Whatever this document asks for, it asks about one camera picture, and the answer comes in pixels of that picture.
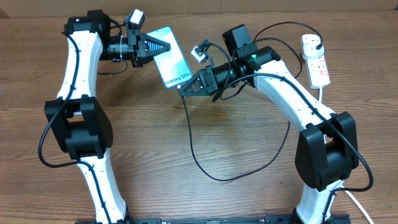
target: wood grain surface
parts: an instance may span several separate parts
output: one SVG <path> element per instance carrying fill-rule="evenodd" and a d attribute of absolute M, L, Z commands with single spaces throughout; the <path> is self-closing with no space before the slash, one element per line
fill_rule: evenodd
<path fill-rule="evenodd" d="M 67 61 L 61 31 L 67 18 L 0 19 L 0 223 L 73 223 L 95 210 L 77 167 L 49 169 L 37 157 L 47 123 L 44 102 L 55 99 Z M 225 46 L 221 34 L 246 24 L 252 37 L 270 24 L 298 21 L 323 35 L 331 85 L 324 104 L 356 120 L 358 145 L 375 178 L 374 187 L 354 194 L 375 223 L 398 223 L 398 13 L 270 12 L 206 16 L 147 16 L 142 31 L 171 26 L 192 72 L 203 68 L 189 51 L 205 37 Z M 300 50 L 304 27 L 285 25 L 262 36 L 278 37 Z M 277 42 L 270 45 L 297 73 L 299 63 Z M 215 63 L 225 62 L 210 49 Z M 100 62 L 99 70 L 120 64 Z M 308 87 L 305 71 L 299 82 Z M 119 190 L 134 217 L 258 217 L 291 213 L 302 192 L 294 166 L 297 134 L 291 129 L 275 162 L 261 172 L 228 183 L 209 179 L 195 165 L 187 121 L 176 90 L 164 88 L 154 63 L 121 75 L 99 76 L 97 97 L 113 125 L 112 164 Z M 253 88 L 228 101 L 188 98 L 197 158 L 211 175 L 228 178 L 267 163 L 279 148 L 287 120 Z M 44 146 L 53 163 L 68 160 L 52 133 Z M 360 165 L 345 185 L 365 186 Z M 339 193 L 335 213 L 362 213 Z"/>
<path fill-rule="evenodd" d="M 133 9 L 145 14 L 203 14 L 242 12 L 393 10 L 397 0 L 0 0 L 4 17 L 84 16 L 103 9 L 108 15 L 127 15 Z"/>

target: white extension socket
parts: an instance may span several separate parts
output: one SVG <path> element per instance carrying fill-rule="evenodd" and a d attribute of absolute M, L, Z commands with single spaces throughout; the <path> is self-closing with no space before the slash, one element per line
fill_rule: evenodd
<path fill-rule="evenodd" d="M 314 34 L 305 34 L 301 38 L 302 53 L 305 59 L 305 67 L 307 69 L 310 87 L 313 89 L 323 88 L 330 84 L 328 68 L 325 61 L 325 49 L 316 50 L 316 46 L 320 43 L 320 38 Z"/>

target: white robotic arm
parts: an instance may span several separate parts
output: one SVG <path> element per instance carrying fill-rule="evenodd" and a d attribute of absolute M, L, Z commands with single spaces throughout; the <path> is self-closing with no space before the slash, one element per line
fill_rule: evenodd
<path fill-rule="evenodd" d="M 323 223 L 331 217 L 330 208 L 335 197 L 331 192 L 339 188 L 358 166 L 354 119 L 347 112 L 335 114 L 315 99 L 290 74 L 272 48 L 258 49 L 243 24 L 225 32 L 223 39 L 233 58 L 232 63 L 224 53 L 229 63 L 218 67 L 209 65 L 197 71 L 190 81 L 178 88 L 178 93 L 182 97 L 215 94 L 215 102 L 229 86 L 246 80 L 268 96 L 298 133 L 295 165 L 305 184 L 302 199 L 290 222 Z M 200 44 L 194 47 L 192 54 L 198 61 L 204 62 L 206 57 L 203 55 L 207 49 L 208 45 Z M 324 135 L 332 140 L 326 142 Z"/>
<path fill-rule="evenodd" d="M 111 22 L 120 28 L 119 35 L 114 37 L 110 36 Z M 96 76 L 100 60 L 130 60 L 133 67 L 142 67 L 155 55 L 170 50 L 169 43 L 140 33 L 143 22 L 144 13 L 137 9 L 126 17 L 128 38 L 122 37 L 121 26 L 102 10 L 69 18 L 65 24 L 69 49 L 67 68 L 57 100 L 45 104 L 49 124 L 40 140 L 39 157 L 52 168 L 77 164 L 81 169 L 96 209 L 96 219 L 89 223 L 130 223 L 112 170 L 113 131 L 96 99 Z M 149 50 L 149 42 L 162 47 Z M 76 115 L 81 115 L 83 121 L 67 120 Z M 50 127 L 61 150 L 69 153 L 75 162 L 53 165 L 44 160 L 41 147 Z"/>
<path fill-rule="evenodd" d="M 270 73 L 285 77 L 291 81 L 326 119 L 331 118 L 335 112 L 315 99 L 287 70 L 283 60 L 273 60 L 261 65 L 255 73 Z M 297 92 L 286 82 L 272 77 L 254 77 L 256 88 L 267 95 L 274 102 L 286 118 L 293 124 L 297 133 L 306 129 L 307 124 L 320 124 L 323 121 L 308 107 Z"/>
<path fill-rule="evenodd" d="M 326 119 L 331 118 L 331 114 L 335 112 L 315 99 L 288 71 L 282 60 L 265 63 L 261 65 L 261 69 L 255 73 L 270 73 L 285 77 L 291 81 L 304 94 L 311 104 L 318 109 Z M 323 121 L 308 107 L 297 92 L 286 82 L 272 77 L 257 76 L 254 77 L 256 88 L 263 92 L 268 98 L 278 106 L 281 112 L 292 123 L 297 134 L 306 129 L 307 124 L 320 124 Z M 302 198 L 297 206 L 296 212 L 304 224 L 317 224 L 322 222 L 323 209 L 328 200 L 330 190 L 337 188 L 343 184 L 343 180 L 336 181 L 325 190 L 319 192 L 317 189 L 310 188 L 304 184 Z M 330 217 L 330 208 L 334 197 L 327 210 L 326 219 Z"/>

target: smartphone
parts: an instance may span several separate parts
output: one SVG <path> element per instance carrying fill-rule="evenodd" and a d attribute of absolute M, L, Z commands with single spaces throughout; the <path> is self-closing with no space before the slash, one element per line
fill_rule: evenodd
<path fill-rule="evenodd" d="M 166 88 L 172 88 L 188 81 L 192 77 L 181 48 L 175 39 L 172 29 L 167 26 L 152 31 L 147 35 L 170 44 L 170 50 L 154 57 L 156 67 Z"/>

